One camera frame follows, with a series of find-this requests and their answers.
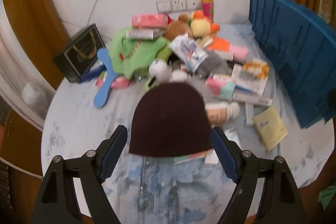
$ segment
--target electrical outlet panel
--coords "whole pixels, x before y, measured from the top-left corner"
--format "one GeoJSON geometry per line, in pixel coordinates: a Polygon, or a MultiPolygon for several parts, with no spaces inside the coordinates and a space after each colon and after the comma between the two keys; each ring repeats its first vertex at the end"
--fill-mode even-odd
{"type": "Polygon", "coordinates": [[[202,8],[201,0],[161,0],[156,2],[156,7],[159,14],[193,11],[202,8]]]}
{"type": "Polygon", "coordinates": [[[172,11],[170,0],[157,1],[156,7],[159,14],[170,13],[172,11]]]}
{"type": "Polygon", "coordinates": [[[202,8],[201,0],[186,0],[187,10],[199,10],[202,8]]]}
{"type": "Polygon", "coordinates": [[[187,4],[185,0],[171,0],[171,9],[173,12],[187,10],[187,4]]]}

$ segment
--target blue plastic handle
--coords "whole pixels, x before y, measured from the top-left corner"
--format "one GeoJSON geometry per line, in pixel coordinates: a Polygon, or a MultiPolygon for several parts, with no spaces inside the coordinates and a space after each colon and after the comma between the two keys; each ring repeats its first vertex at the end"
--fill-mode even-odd
{"type": "Polygon", "coordinates": [[[234,183],[239,183],[240,176],[237,172],[236,160],[215,129],[211,130],[210,140],[226,176],[232,179],[234,183]]]}
{"type": "Polygon", "coordinates": [[[102,87],[98,90],[96,96],[93,100],[93,105],[97,108],[103,107],[109,96],[110,87],[112,82],[117,78],[118,74],[115,73],[112,67],[112,61],[109,57],[109,52],[106,48],[101,48],[97,52],[98,59],[105,65],[106,67],[106,78],[105,82],[103,83],[102,87]]]}
{"type": "Polygon", "coordinates": [[[78,81],[79,84],[89,82],[94,78],[97,78],[103,71],[106,70],[105,65],[100,65],[96,69],[92,69],[82,75],[82,78],[78,81]]]}
{"type": "Polygon", "coordinates": [[[127,142],[127,129],[122,126],[120,132],[118,133],[118,128],[113,134],[118,134],[107,150],[104,158],[100,162],[101,170],[98,175],[98,181],[100,183],[104,182],[107,178],[111,177],[114,168],[119,160],[119,157],[125,147],[127,142]]]}

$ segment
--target black box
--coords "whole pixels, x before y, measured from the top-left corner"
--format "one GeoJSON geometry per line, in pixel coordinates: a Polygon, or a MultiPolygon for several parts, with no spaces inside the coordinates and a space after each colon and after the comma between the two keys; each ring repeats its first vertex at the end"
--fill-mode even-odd
{"type": "Polygon", "coordinates": [[[69,82],[78,82],[96,62],[97,51],[103,47],[103,39],[93,24],[74,35],[53,60],[69,82]]]}

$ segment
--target yellow envelope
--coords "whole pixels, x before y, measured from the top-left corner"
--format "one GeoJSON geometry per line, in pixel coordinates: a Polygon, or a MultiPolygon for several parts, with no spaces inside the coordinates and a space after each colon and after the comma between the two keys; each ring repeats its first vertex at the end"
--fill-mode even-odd
{"type": "Polygon", "coordinates": [[[253,117],[252,121],[268,151],[276,147],[288,134],[274,106],[253,117]]]}

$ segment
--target dark red beanie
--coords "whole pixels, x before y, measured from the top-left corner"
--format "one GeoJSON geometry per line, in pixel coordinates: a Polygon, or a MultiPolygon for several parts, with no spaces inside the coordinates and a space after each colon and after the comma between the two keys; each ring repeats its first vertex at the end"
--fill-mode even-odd
{"type": "Polygon", "coordinates": [[[153,88],[140,100],[132,120],[129,153],[178,157],[212,148],[201,95],[185,83],[153,88]]]}

